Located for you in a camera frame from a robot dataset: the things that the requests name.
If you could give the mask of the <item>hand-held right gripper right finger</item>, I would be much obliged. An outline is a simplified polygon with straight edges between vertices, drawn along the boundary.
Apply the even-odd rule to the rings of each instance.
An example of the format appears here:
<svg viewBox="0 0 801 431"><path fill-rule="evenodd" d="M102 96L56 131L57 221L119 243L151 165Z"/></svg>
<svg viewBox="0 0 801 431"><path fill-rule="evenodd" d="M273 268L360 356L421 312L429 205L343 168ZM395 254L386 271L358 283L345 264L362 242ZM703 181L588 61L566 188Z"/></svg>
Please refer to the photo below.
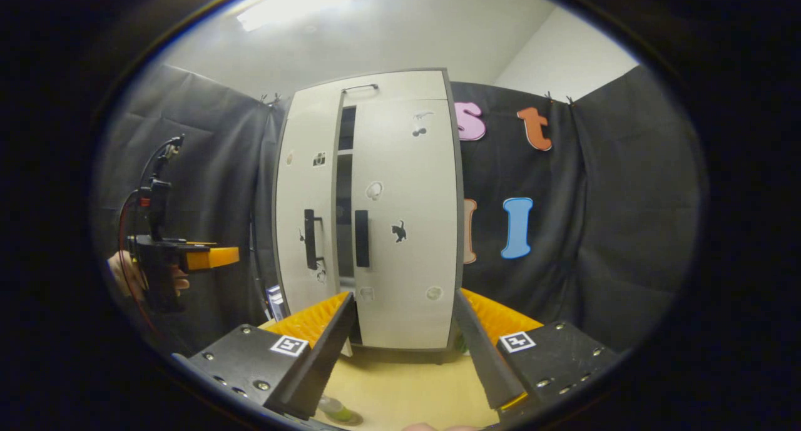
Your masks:
<svg viewBox="0 0 801 431"><path fill-rule="evenodd" d="M620 360L568 321L544 325L465 288L454 295L453 314L495 411L550 408Z"/></svg>

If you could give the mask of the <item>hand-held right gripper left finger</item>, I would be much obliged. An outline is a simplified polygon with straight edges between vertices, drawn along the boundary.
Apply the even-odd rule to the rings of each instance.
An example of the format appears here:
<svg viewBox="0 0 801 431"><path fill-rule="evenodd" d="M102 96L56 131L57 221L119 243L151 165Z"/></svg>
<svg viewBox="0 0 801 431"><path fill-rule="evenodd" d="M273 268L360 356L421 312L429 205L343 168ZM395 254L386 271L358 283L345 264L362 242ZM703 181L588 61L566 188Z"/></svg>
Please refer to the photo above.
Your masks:
<svg viewBox="0 0 801 431"><path fill-rule="evenodd" d="M307 420L317 413L355 318L352 292L340 292L266 329L239 325L189 357L172 358L243 407Z"/></svg>

